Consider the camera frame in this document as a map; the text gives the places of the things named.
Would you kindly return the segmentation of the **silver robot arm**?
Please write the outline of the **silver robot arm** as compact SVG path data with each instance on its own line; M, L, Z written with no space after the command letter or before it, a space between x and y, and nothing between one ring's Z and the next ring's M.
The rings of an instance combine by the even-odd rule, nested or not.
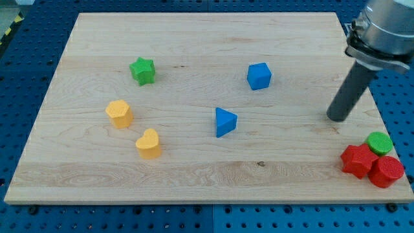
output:
M370 0L353 19L346 55L368 69L410 70L413 59L413 0Z

